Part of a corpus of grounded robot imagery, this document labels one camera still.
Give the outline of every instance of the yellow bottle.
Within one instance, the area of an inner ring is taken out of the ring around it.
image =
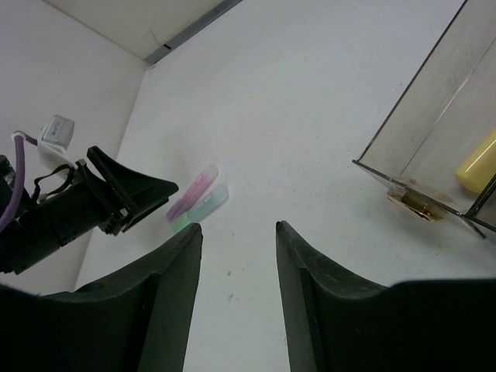
[[[456,178],[468,190],[480,194],[496,174],[496,129],[456,170]]]

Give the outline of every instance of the pink object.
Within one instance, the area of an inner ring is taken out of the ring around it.
[[[169,212],[167,212],[167,220],[172,222],[184,212],[191,209],[205,191],[207,191],[208,186],[212,184],[218,174],[219,169],[217,169],[215,164],[208,165],[196,178],[195,182],[193,182],[186,193],[170,207]]]

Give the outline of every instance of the white tabletop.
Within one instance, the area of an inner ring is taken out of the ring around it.
[[[230,191],[202,223],[186,371],[289,369],[277,220],[381,284],[496,271],[494,246],[398,220],[351,164],[461,2],[246,0],[148,71],[117,160],[182,191],[217,160]],[[96,231],[78,284],[167,240],[168,206],[121,236]]]

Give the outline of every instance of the metal strip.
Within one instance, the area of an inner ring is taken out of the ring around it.
[[[168,40],[163,46],[152,52],[145,61],[149,64],[155,64],[172,50],[179,47],[186,40],[189,40],[194,35],[202,31],[210,23],[214,22],[218,17],[228,12],[234,6],[238,5],[242,0],[224,0],[210,12],[207,12],[202,17],[194,21],[190,26],[183,29],[180,33]]]

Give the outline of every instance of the transparent box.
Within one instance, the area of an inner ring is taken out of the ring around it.
[[[354,161],[387,185],[394,203],[429,221],[462,222],[491,238],[496,235],[496,177],[473,192],[455,173],[496,136],[495,40],[496,1],[465,1]],[[496,153],[486,165],[483,169],[494,176]]]

